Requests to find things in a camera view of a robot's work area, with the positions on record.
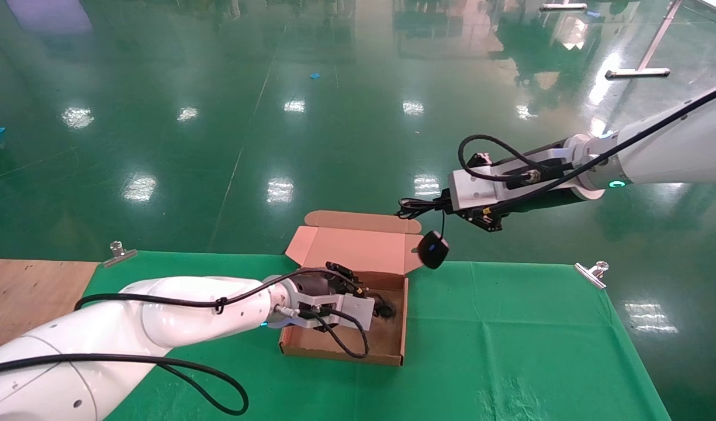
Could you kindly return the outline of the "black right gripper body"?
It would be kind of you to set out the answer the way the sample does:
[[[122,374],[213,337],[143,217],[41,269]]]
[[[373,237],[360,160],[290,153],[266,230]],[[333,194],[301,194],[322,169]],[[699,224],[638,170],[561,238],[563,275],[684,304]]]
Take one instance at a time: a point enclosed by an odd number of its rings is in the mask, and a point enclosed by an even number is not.
[[[532,192],[558,181],[574,170],[564,146],[544,146],[520,152],[501,146],[509,157],[493,161],[486,152],[467,154],[459,147],[459,216],[487,232],[502,229],[512,213],[526,213],[575,203],[579,197],[566,182],[532,196]]]

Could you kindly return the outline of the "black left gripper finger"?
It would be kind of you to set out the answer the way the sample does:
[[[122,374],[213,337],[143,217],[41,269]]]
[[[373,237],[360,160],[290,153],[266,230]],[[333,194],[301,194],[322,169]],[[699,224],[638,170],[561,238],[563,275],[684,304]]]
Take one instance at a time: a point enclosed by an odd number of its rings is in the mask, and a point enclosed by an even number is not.
[[[393,304],[381,294],[363,286],[359,277],[349,268],[326,261],[326,269],[339,275],[326,275],[331,291],[337,294],[352,294],[358,298],[373,298],[373,313],[393,313]]]

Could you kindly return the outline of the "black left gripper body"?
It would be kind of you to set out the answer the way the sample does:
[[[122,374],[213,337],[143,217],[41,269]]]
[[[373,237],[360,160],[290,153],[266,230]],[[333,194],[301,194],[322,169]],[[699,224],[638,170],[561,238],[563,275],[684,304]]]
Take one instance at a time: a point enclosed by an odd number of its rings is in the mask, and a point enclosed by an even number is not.
[[[335,305],[342,296],[331,290],[328,280],[317,274],[289,275],[290,305]]]

